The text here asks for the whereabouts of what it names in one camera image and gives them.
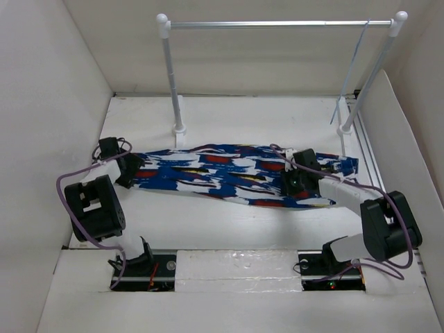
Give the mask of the blue white red patterned trousers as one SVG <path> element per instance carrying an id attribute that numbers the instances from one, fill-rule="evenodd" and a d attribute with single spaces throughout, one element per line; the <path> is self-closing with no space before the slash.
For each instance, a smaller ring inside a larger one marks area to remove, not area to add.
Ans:
<path id="1" fill-rule="evenodd" d="M 285 161 L 268 146 L 206 144 L 138 156 L 144 160 L 134 177 L 138 189 L 180 191 L 244 205 L 295 210 L 335 204 L 307 190 L 286 195 L 281 176 Z"/>

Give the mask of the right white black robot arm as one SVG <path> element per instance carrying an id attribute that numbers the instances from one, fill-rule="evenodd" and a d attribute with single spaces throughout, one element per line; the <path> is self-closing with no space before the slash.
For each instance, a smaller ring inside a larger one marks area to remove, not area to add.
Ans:
<path id="1" fill-rule="evenodd" d="M 404 194 L 387 193 L 337 173 L 327 173 L 311 148 L 303 151 L 276 145 L 271 148 L 286 163 L 282 174 L 285 194 L 307 191 L 333 200 L 361 219 L 361 233 L 323 246 L 323 269 L 337 275 L 347 263 L 353 268 L 373 267 L 402 279 L 400 270 L 413 264 L 413 252 L 422 244 L 422 235 Z"/>

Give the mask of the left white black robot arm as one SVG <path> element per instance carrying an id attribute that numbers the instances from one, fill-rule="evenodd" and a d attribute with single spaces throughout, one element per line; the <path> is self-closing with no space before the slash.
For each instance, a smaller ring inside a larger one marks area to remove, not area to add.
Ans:
<path id="1" fill-rule="evenodd" d="M 126 228 L 114 186 L 130 189 L 142 166 L 143 159 L 132 153 L 132 145 L 123 137 L 99 140 L 91 167 L 83 171 L 86 176 L 80 182 L 58 189 L 77 240 L 88 241 L 104 250 L 123 250 L 118 245 L 102 244 L 105 239 L 120 237 Z"/>

